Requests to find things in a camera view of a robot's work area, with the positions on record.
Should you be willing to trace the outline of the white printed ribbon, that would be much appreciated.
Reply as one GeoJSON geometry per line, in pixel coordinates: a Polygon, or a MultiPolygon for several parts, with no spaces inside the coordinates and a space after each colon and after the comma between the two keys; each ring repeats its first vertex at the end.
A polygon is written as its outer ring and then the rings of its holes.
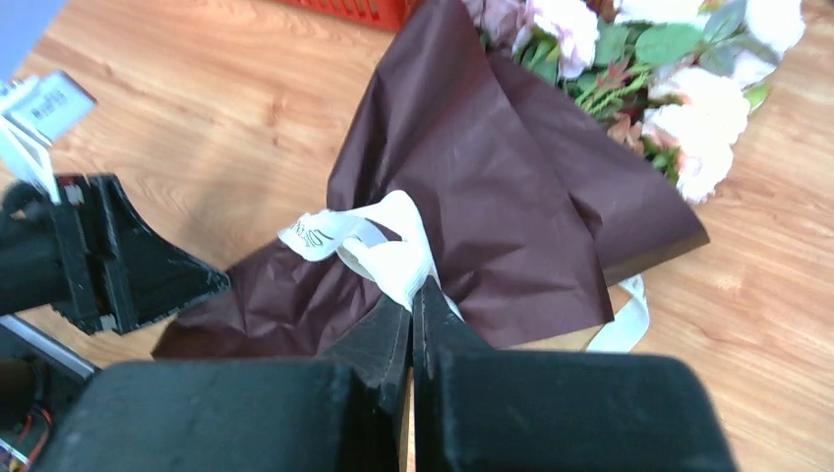
{"type": "MultiPolygon", "coordinates": [[[[403,191],[357,209],[305,213],[279,231],[278,239],[308,262],[338,256],[408,313],[414,312],[418,290],[429,280],[440,280],[421,214],[403,191]]],[[[630,298],[611,322],[591,337],[566,334],[547,343],[587,352],[631,351],[649,329],[650,312],[640,274],[622,281],[620,287],[630,298]]]]}

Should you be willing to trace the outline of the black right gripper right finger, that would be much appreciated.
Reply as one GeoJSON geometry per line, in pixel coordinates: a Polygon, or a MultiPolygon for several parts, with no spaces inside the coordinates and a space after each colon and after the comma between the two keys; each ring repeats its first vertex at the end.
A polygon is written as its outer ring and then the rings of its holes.
{"type": "Polygon", "coordinates": [[[498,350],[428,280],[413,301],[420,471],[733,471],[704,386],[670,357],[498,350]]]}

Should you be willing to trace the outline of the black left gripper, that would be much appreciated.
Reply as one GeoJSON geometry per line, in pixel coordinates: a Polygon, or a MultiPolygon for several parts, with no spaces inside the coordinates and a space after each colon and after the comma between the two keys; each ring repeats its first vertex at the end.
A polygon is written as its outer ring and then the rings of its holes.
{"type": "Polygon", "coordinates": [[[1,198],[1,312],[49,305],[86,334],[125,334],[230,288],[158,235],[113,174],[63,174],[57,202],[17,181],[1,198]]]}

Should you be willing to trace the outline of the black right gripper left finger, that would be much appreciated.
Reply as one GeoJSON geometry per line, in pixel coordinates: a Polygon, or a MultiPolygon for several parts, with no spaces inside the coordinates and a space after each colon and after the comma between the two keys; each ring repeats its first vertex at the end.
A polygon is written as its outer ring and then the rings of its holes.
{"type": "Polygon", "coordinates": [[[107,368],[38,471],[394,471],[411,320],[382,300],[313,358],[107,368]]]}

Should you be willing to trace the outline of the pink flower bouquet brown wrap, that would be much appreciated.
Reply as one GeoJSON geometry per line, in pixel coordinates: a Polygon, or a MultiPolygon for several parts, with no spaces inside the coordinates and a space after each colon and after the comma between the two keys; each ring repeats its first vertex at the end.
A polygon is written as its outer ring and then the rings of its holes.
{"type": "Polygon", "coordinates": [[[328,180],[345,210],[401,190],[445,293],[509,347],[608,322],[611,284],[708,241],[644,158],[563,92],[480,43],[458,1],[426,1],[372,76],[328,180]]]}

